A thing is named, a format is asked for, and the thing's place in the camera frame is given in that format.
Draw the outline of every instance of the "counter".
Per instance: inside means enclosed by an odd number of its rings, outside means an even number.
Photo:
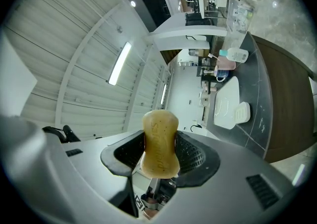
[[[241,45],[249,52],[230,77],[239,80],[240,102],[251,118],[231,130],[213,123],[215,95],[210,98],[207,130],[220,140],[248,148],[268,162],[293,156],[310,147],[314,101],[309,76],[313,73],[279,46],[248,33]]]

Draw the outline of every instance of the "fluorescent light fixture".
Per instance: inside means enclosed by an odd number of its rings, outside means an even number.
[[[299,169],[298,169],[298,171],[297,171],[297,173],[296,173],[296,175],[295,175],[295,178],[294,178],[294,180],[292,181],[292,185],[293,185],[293,186],[297,185],[297,182],[298,182],[298,180],[301,178],[301,175],[302,175],[302,173],[303,173],[303,171],[304,171],[304,168],[305,168],[305,165],[304,165],[304,164],[301,164],[301,165],[299,166]]]
[[[161,100],[160,100],[160,103],[161,103],[161,104],[163,104],[163,102],[164,102],[165,92],[166,92],[166,84],[164,85],[162,98],[161,98]]]
[[[124,45],[124,47],[123,47],[123,49],[122,49],[117,61],[115,62],[114,68],[113,68],[113,70],[111,72],[111,75],[110,75],[110,78],[109,78],[109,81],[108,81],[109,84],[114,86],[117,83],[118,77],[120,75],[120,71],[121,71],[121,69],[123,67],[125,59],[127,58],[128,54],[129,54],[129,51],[130,51],[131,47],[132,46],[131,46],[131,44],[129,42],[127,42]]]
[[[278,6],[277,1],[273,1],[272,6],[273,6],[273,8],[277,8],[277,6]]]

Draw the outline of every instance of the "bar of soap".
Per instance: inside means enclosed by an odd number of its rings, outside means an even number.
[[[177,117],[166,110],[148,112],[143,117],[145,150],[141,170],[149,178],[169,179],[179,172],[175,154]]]

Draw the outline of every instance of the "black handle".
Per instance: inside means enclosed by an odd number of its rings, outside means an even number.
[[[75,135],[75,133],[71,130],[71,128],[68,125],[65,125],[63,127],[63,131],[66,135],[66,138],[69,142],[78,142],[80,139]]]

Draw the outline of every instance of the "light fixture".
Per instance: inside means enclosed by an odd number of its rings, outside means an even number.
[[[166,92],[166,84],[164,85],[162,98],[161,98],[161,100],[160,100],[160,103],[161,103],[161,104],[163,104],[163,102],[164,102],[165,92]]]
[[[121,53],[118,56],[117,61],[115,62],[114,68],[111,72],[111,75],[108,81],[109,84],[114,86],[117,83],[118,77],[120,75],[120,71],[123,67],[125,59],[127,58],[129,54],[131,47],[132,47],[131,44],[129,42],[126,42]]]
[[[272,6],[273,6],[273,8],[277,8],[278,7],[278,2],[277,1],[273,1]]]

